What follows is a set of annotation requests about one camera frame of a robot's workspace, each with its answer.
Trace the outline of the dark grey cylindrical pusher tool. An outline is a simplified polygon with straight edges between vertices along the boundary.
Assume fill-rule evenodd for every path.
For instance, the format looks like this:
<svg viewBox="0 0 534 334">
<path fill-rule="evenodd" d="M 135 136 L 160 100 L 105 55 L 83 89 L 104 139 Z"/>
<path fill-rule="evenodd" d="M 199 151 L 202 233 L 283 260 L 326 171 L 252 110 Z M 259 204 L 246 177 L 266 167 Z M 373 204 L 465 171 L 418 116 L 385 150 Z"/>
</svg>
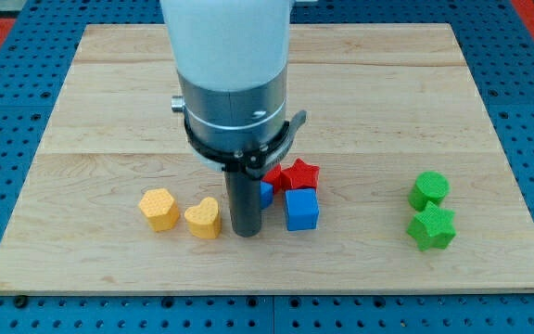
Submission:
<svg viewBox="0 0 534 334">
<path fill-rule="evenodd" d="M 243 238 L 257 235 L 261 231 L 261 182 L 240 172 L 224 177 L 234 232 Z"/>
</svg>

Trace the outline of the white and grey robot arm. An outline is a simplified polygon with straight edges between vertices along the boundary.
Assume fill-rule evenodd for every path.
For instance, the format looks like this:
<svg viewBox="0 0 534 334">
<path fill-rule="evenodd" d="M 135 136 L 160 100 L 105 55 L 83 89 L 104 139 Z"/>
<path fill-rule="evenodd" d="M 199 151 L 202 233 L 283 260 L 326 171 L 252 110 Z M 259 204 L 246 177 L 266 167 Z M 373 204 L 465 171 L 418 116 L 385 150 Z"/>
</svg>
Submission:
<svg viewBox="0 0 534 334">
<path fill-rule="evenodd" d="M 290 150 L 307 114 L 286 118 L 291 0 L 162 0 L 195 152 L 225 177 L 232 228 L 261 231 L 261 179 Z"/>
</svg>

